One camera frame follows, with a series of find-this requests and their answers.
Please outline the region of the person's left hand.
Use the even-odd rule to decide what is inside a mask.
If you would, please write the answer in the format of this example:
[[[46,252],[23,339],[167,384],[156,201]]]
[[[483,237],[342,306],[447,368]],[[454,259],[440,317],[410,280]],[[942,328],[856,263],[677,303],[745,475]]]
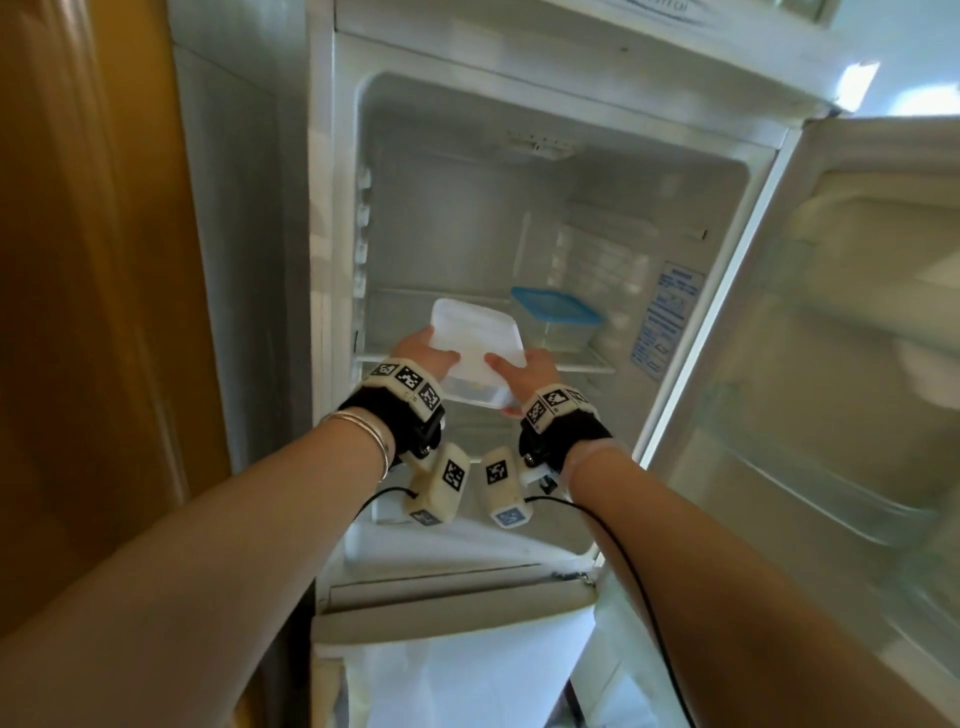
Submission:
[[[426,370],[426,349],[433,348],[431,341],[434,333],[435,327],[427,325],[423,329],[408,335],[391,349],[390,358],[413,361],[417,367],[428,374]],[[441,382],[441,380],[435,378],[434,380],[437,383]]]

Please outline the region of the person's right hand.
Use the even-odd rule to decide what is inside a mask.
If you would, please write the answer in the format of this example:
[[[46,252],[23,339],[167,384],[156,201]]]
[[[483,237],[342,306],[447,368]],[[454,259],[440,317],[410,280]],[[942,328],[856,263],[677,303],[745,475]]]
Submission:
[[[562,383],[562,378],[549,351],[533,348],[526,350],[524,356],[526,365],[522,383],[520,385],[508,385],[515,404],[501,409],[501,413],[511,419],[521,419],[523,417],[523,406],[539,390]]]

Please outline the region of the white plastic food container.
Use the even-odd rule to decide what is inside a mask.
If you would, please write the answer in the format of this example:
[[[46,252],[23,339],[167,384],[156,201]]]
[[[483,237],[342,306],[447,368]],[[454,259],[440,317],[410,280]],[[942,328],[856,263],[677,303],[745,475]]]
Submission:
[[[492,308],[440,297],[433,304],[430,326],[434,329],[430,342],[433,349],[460,354],[458,363],[439,383],[445,398],[495,410],[510,407],[514,402],[512,392],[485,357],[495,354],[514,367],[526,366],[515,319]]]

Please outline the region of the person's right forearm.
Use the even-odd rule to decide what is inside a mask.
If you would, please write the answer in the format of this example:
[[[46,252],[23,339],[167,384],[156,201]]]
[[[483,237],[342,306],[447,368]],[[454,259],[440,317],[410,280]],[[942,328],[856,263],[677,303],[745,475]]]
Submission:
[[[700,728],[953,728],[743,540],[613,440],[561,473]]]

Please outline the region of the person's left forearm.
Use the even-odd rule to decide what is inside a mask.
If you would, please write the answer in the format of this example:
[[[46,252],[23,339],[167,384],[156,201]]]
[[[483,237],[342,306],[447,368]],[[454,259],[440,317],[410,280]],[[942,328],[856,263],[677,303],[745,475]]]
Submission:
[[[0,642],[0,728],[224,728],[394,450],[336,412],[164,517]]]

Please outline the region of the glass refrigerator shelf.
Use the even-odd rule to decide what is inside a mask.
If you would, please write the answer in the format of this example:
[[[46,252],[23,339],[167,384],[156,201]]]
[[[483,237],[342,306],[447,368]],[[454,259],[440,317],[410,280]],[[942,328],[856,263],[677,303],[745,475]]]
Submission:
[[[399,339],[429,324],[434,303],[441,298],[453,298],[502,312],[511,309],[511,300],[507,297],[403,287],[374,288],[363,300],[363,317],[354,319],[353,361],[372,363],[385,358]]]

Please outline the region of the clear container with blue lid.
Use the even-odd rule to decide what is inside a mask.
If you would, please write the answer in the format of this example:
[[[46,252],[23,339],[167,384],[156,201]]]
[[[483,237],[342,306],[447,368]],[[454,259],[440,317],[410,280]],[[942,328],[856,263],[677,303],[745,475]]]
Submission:
[[[601,329],[605,317],[573,295],[548,288],[510,288],[511,314],[524,348],[579,354]]]

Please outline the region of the white refrigerator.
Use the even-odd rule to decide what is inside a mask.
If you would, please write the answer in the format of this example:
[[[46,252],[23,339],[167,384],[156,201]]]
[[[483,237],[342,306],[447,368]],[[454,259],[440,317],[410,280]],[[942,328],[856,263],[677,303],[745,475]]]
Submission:
[[[643,460],[778,155],[849,118],[568,3],[165,3],[234,473],[374,367],[382,287],[581,297],[605,321],[559,370]],[[705,281],[655,382],[631,351],[667,261]]]

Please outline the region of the blue printed label sticker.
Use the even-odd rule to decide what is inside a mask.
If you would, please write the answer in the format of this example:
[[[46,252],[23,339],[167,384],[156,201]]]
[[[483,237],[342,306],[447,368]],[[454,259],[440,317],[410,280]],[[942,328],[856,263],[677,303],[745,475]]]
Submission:
[[[630,352],[630,362],[652,381],[663,381],[705,280],[703,273],[670,261],[661,268]]]

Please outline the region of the white crisper drawer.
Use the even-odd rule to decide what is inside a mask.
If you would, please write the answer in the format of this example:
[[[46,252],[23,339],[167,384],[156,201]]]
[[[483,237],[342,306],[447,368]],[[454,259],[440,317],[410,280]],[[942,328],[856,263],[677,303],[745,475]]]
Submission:
[[[318,577],[310,728],[545,728],[594,632],[582,517],[401,516],[373,506]]]

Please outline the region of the white refrigerator door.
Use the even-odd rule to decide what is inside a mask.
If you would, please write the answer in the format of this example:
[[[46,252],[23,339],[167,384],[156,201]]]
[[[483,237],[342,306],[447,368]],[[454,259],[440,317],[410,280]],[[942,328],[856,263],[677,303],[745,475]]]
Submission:
[[[728,375],[855,405],[895,387],[960,404],[960,117],[826,118],[780,153],[643,453],[960,725],[960,482],[925,548],[832,521],[712,446],[693,485],[654,457]]]

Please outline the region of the clear door shelf bin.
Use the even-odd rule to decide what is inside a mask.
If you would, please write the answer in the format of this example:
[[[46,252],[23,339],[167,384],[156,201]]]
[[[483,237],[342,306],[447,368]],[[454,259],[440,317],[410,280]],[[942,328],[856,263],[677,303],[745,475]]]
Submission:
[[[705,387],[677,410],[654,465],[691,486],[719,449],[863,540],[896,552],[923,550],[946,524],[960,482],[960,403],[896,386],[854,404],[833,384],[807,393],[746,374]]]

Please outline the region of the brown wooden door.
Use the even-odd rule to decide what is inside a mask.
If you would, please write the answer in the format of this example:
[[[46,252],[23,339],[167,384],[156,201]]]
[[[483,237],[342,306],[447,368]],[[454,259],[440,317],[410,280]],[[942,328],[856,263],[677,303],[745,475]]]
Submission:
[[[164,0],[0,0],[0,640],[231,473]]]

